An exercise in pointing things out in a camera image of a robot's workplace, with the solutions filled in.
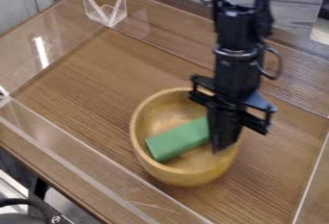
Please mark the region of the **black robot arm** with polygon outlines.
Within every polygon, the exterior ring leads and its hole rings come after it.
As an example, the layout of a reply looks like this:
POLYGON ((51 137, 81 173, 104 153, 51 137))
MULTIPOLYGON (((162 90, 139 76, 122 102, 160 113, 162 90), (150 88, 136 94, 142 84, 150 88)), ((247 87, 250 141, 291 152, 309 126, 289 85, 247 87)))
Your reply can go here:
POLYGON ((233 145, 243 128, 265 135, 275 105, 259 94, 261 79, 277 79, 263 67, 274 52, 270 0, 210 0, 214 31, 214 75, 192 75, 188 98, 207 109, 210 143, 219 151, 233 145))

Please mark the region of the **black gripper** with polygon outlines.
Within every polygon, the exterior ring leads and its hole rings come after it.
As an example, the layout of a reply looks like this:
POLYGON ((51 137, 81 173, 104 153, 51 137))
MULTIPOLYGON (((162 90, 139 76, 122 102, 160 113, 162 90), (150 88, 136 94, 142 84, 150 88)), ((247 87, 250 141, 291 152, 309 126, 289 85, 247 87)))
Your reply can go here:
POLYGON ((265 46, 242 51, 214 50, 212 77, 192 75, 188 98, 207 109, 214 152, 233 145, 243 127, 266 135, 277 107, 261 96, 261 77, 275 80, 263 69, 265 46))

